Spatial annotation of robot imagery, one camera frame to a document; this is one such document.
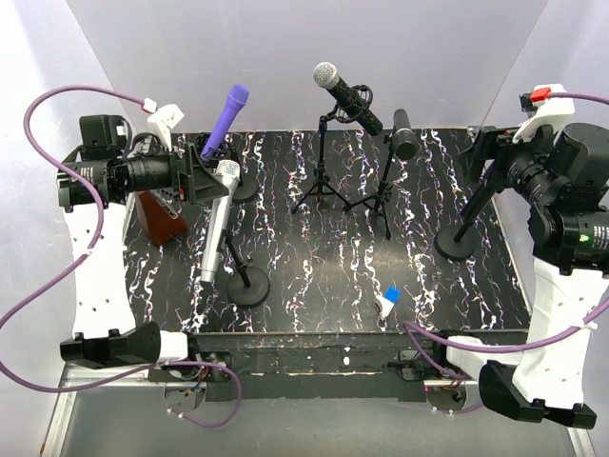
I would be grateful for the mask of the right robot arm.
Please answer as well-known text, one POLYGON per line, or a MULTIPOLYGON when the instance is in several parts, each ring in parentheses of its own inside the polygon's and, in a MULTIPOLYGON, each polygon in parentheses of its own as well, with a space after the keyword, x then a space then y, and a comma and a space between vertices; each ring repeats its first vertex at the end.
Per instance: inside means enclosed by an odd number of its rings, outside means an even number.
POLYGON ((476 191, 457 226, 435 237, 438 253, 463 260, 474 250, 471 228, 505 189, 529 207, 535 296, 527 340, 489 346, 448 334, 430 355, 442 378, 463 372, 483 405, 505 417, 591 429, 596 413, 583 399, 582 374, 599 299, 608 286, 608 132, 591 124, 538 127, 524 141, 514 129, 484 127, 461 156, 476 191))

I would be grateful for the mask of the silver microphone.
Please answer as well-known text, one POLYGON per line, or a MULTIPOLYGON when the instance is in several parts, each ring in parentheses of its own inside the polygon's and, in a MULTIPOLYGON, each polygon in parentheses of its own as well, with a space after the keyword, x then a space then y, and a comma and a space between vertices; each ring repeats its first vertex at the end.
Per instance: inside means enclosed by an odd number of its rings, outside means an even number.
POLYGON ((219 246, 224 240, 224 230, 232 205, 232 198, 240 182, 241 169, 237 162, 221 160, 214 176, 224 185, 228 194, 213 200, 206 231, 206 246, 201 261, 201 281, 212 283, 219 264, 219 246))

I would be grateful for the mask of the black round-base mic stand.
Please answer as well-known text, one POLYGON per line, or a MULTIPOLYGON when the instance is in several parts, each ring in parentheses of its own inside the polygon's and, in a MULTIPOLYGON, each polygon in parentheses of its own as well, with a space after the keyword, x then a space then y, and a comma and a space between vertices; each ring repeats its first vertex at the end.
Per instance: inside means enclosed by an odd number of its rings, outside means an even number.
POLYGON ((270 278, 260 268, 252 266, 239 255, 233 245, 232 233, 225 229, 225 244, 235 264, 236 272, 226 283, 226 296, 238 308, 256 308, 268 297, 270 278))

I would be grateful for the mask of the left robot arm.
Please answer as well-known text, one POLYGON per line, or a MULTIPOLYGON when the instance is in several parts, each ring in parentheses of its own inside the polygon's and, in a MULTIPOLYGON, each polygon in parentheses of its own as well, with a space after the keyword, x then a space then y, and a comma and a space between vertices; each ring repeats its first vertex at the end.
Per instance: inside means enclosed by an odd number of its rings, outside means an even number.
POLYGON ((174 105, 162 107, 132 141, 126 140, 118 115, 79 120, 82 143, 57 174, 73 255, 86 257, 75 270, 72 335, 60 345, 66 362, 91 369, 165 364, 184 381, 201 373, 203 359, 193 336, 162 330, 154 322, 136 324, 123 259, 130 195, 165 189, 183 202, 199 203, 229 194, 204 168, 193 144, 172 145, 171 132, 183 117, 174 105))

